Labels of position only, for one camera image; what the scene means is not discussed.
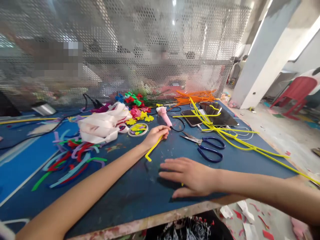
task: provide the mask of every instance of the red plastic chair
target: red plastic chair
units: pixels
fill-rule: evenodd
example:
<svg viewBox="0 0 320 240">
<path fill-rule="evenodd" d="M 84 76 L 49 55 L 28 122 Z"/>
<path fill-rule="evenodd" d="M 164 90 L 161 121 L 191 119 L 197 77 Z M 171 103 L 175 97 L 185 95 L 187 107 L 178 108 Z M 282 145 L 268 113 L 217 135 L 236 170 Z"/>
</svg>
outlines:
<svg viewBox="0 0 320 240">
<path fill-rule="evenodd" d="M 297 103 L 289 109 L 288 112 L 283 115 L 292 118 L 295 120 L 299 120 L 298 118 L 290 115 L 290 113 L 299 106 L 299 108 L 295 111 L 297 114 L 303 106 L 306 104 L 306 100 L 304 99 L 308 94 L 318 85 L 317 80 L 311 77 L 297 77 L 293 82 L 289 85 L 288 89 L 277 98 L 277 100 L 270 106 L 272 108 L 276 105 L 281 99 L 284 100 L 279 104 L 279 107 L 283 107 L 287 105 L 292 99 L 297 100 Z"/>
</svg>

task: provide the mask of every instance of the hand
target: hand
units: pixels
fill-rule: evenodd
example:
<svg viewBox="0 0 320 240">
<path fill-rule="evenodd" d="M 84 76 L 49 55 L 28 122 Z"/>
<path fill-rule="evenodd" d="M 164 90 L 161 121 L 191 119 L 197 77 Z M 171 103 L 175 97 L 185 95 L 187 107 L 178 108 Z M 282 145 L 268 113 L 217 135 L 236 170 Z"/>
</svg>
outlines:
<svg viewBox="0 0 320 240">
<path fill-rule="evenodd" d="M 177 189 L 172 198 L 207 196 L 218 190 L 217 170 L 189 158 L 166 159 L 165 163 L 160 164 L 160 167 L 174 171 L 160 172 L 160 177 L 183 183 L 186 186 Z"/>
<path fill-rule="evenodd" d="M 170 130 L 171 128 L 164 125 L 152 128 L 145 140 L 143 140 L 143 142 L 141 143 L 141 145 L 145 146 L 149 150 L 157 143 L 157 141 L 162 135 L 163 136 L 161 140 L 167 139 Z"/>
</svg>

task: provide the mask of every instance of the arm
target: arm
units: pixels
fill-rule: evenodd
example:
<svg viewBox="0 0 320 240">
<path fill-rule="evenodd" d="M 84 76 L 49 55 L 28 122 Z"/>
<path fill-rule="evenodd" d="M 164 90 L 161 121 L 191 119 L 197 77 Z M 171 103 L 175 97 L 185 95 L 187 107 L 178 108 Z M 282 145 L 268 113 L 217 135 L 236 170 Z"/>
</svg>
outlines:
<svg viewBox="0 0 320 240">
<path fill-rule="evenodd" d="M 18 232 L 16 239 L 63 239 L 65 233 L 153 147 L 160 136 L 167 139 L 169 130 L 167 126 L 151 129 L 141 144 L 82 180 L 38 214 Z"/>
<path fill-rule="evenodd" d="M 281 178 L 260 174 L 213 169 L 187 158 L 166 159 L 160 172 L 165 179 L 183 182 L 187 187 L 173 193 L 173 198 L 207 196 L 226 192 L 269 204 L 309 225 L 320 226 L 320 191 L 292 184 Z"/>
</svg>

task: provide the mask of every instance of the blue table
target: blue table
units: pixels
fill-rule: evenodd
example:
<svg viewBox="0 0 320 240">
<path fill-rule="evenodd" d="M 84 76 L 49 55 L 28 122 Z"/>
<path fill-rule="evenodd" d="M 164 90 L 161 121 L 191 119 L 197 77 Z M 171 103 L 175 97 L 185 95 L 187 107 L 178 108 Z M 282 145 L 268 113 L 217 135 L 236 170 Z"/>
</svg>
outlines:
<svg viewBox="0 0 320 240">
<path fill-rule="evenodd" d="M 186 110 L 189 109 L 189 107 L 183 106 L 182 109 Z M 180 115 L 180 112 L 170 112 L 170 114 Z M 173 127 L 175 129 L 180 129 L 180 121 L 172 118 L 171 120 Z M 240 126 L 247 126 L 241 120 L 237 119 L 237 121 Z M 155 115 L 155 120 L 147 124 L 150 129 L 159 124 L 164 124 L 164 122 L 161 117 Z M 216 133 L 204 133 L 198 128 L 190 128 L 187 123 L 185 124 L 185 132 L 197 138 L 201 138 L 203 136 L 215 136 L 220 138 Z M 70 133 L 74 134 L 78 130 L 78 127 L 75 123 L 66 122 L 59 127 L 58 132 L 61 134 L 66 129 L 70 129 Z M 21 133 L 26 133 L 29 130 L 30 129 L 23 130 Z M 10 131 L 10 129 L 5 129 L 5 126 L 0 126 L 0 132 L 4 139 L 6 139 L 8 134 L 12 134 L 12 131 Z M 201 157 L 197 151 L 196 144 L 179 137 L 180 134 L 181 133 L 170 131 L 168 139 L 166 141 L 162 141 L 151 153 L 150 157 L 152 158 L 152 162 L 148 162 L 145 158 L 142 158 L 129 171 L 127 171 L 84 215 L 84 217 L 81 218 L 75 226 L 73 226 L 73 228 L 67 233 L 66 238 L 87 234 L 117 225 L 123 226 L 124 224 L 135 220 L 144 219 L 176 209 L 187 209 L 190 205 L 199 204 L 206 200 L 217 199 L 225 196 L 223 193 L 214 193 L 207 197 L 172 200 L 171 196 L 174 190 L 181 187 L 181 185 L 158 177 L 159 165 L 166 158 L 188 157 L 213 168 L 247 173 L 259 173 L 279 178 L 290 178 L 296 176 L 294 172 L 280 166 L 255 151 L 242 151 L 232 147 L 228 143 L 226 143 L 226 148 L 224 150 L 220 150 L 224 155 L 223 161 L 216 164 L 210 163 Z M 99 154 L 94 154 L 93 156 L 108 159 L 108 164 L 120 157 L 129 149 L 141 143 L 144 138 L 145 136 L 132 138 L 127 134 L 119 134 L 115 141 L 103 147 Z M 0 192 L 1 199 L 6 198 L 10 191 L 17 188 L 56 152 L 57 148 L 53 146 L 53 140 L 53 133 L 42 136 L 9 163 L 3 164 L 0 167 L 0 188 L 2 189 Z M 257 134 L 255 134 L 248 142 L 270 152 L 275 152 L 275 150 Z M 0 142 L 0 147 L 3 147 L 4 145 L 6 145 L 5 140 Z M 111 146 L 117 146 L 117 149 L 107 153 L 107 149 Z M 208 154 L 209 157 L 216 157 L 214 154 Z M 283 158 L 277 159 L 292 167 L 287 160 Z M 31 177 L 22 188 L 20 188 L 0 207 L 0 219 L 2 221 L 20 218 L 32 219 L 72 186 L 97 171 L 100 167 L 100 163 L 91 162 L 87 171 L 84 172 L 84 174 L 76 181 L 65 187 L 49 189 L 49 184 L 56 182 L 60 177 L 65 175 L 65 172 L 55 172 L 45 179 L 45 181 L 39 186 L 38 190 L 31 192 L 33 185 L 44 174 L 43 171 L 35 173 L 35 175 Z M 173 218 L 177 217 L 181 218 L 183 215 L 173 216 Z M 147 226 L 143 220 L 136 221 L 135 223 L 139 223 L 141 226 L 143 226 L 143 224 L 144 226 Z M 19 224 L 12 224 L 9 227 L 14 231 L 18 231 L 22 226 Z M 104 231 L 104 234 L 105 236 L 110 236 L 108 233 L 111 235 L 117 235 L 120 230 L 121 229 L 119 229 L 119 227 L 114 227 Z M 121 231 L 123 233 L 130 232 L 128 229 L 122 229 Z"/>
</svg>

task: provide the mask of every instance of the small round container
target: small round container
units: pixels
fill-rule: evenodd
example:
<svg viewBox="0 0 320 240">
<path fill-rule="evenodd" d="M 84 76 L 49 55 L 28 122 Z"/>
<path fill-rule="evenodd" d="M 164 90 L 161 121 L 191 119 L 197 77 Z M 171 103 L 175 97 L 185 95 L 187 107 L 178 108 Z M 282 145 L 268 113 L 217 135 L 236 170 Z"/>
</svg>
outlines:
<svg viewBox="0 0 320 240">
<path fill-rule="evenodd" d="M 41 114 L 42 116 L 49 116 L 57 112 L 45 101 L 32 104 L 31 108 L 35 110 L 37 113 Z"/>
<path fill-rule="evenodd" d="M 130 133 L 131 129 L 132 129 L 135 125 L 137 125 L 137 124 L 142 124 L 142 125 L 144 125 L 145 128 L 146 128 L 146 130 L 144 130 L 142 133 L 140 133 L 140 134 L 138 134 L 138 135 L 135 135 L 135 134 Z M 148 129 L 149 129 L 149 128 L 148 128 L 148 125 L 145 124 L 145 123 L 136 123 L 135 125 L 133 125 L 133 126 L 131 126 L 131 127 L 129 128 L 128 135 L 129 135 L 130 137 L 141 137 L 142 135 L 145 135 L 145 134 L 147 133 Z"/>
</svg>

